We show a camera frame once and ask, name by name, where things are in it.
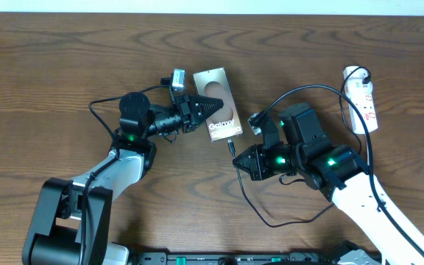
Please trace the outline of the Galaxy S25 Ultra smartphone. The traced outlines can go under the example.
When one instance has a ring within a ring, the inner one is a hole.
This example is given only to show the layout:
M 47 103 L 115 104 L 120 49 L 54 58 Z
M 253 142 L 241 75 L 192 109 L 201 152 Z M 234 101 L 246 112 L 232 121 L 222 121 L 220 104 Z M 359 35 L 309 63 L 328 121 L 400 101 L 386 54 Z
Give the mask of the Galaxy S25 Ultra smartphone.
M 241 135 L 243 129 L 225 69 L 198 72 L 193 74 L 193 79 L 198 95 L 217 103 L 206 119 L 211 142 Z

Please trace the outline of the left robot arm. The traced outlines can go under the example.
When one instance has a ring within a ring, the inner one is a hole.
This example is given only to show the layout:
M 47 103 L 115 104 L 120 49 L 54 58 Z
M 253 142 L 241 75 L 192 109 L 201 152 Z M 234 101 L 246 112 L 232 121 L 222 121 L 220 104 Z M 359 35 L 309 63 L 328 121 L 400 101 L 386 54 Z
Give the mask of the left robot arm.
M 221 99 L 180 94 L 169 107 L 141 92 L 120 96 L 120 127 L 107 157 L 70 180 L 50 178 L 40 190 L 21 259 L 24 264 L 131 264 L 128 247 L 108 241 L 114 200 L 151 169 L 153 135 L 189 133 L 220 110 Z

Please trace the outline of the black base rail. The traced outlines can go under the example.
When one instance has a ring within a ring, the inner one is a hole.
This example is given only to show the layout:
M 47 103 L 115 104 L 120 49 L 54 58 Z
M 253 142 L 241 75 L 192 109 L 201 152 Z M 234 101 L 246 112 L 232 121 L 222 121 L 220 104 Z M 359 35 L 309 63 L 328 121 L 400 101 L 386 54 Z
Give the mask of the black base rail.
M 336 247 L 319 252 L 171 252 L 167 249 L 131 249 L 127 263 L 131 265 L 337 265 L 381 264 L 380 254 L 367 253 L 358 245 L 344 241 Z

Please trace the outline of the white power strip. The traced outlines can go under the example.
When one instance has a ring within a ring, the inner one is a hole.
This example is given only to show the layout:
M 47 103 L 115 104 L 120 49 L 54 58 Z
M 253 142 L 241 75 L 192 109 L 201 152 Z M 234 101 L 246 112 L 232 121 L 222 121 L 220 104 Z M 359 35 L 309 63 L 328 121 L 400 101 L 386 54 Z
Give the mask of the white power strip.
M 343 71 L 343 77 L 345 95 L 356 106 L 356 109 L 348 107 L 351 130 L 358 135 L 364 134 L 364 127 L 356 111 L 364 118 L 369 133 L 377 130 L 378 122 L 372 97 L 373 85 L 370 72 L 361 66 L 348 66 Z

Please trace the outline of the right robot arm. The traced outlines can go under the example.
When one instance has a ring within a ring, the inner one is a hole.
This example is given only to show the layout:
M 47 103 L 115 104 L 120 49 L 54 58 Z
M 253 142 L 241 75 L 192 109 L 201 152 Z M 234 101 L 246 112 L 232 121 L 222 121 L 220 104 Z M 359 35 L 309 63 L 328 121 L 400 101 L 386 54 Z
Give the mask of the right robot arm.
M 331 143 L 307 103 L 286 108 L 280 125 L 260 124 L 262 144 L 252 145 L 233 165 L 254 181 L 299 174 L 349 216 L 390 264 L 424 264 L 424 235 L 389 198 L 369 165 L 348 145 Z

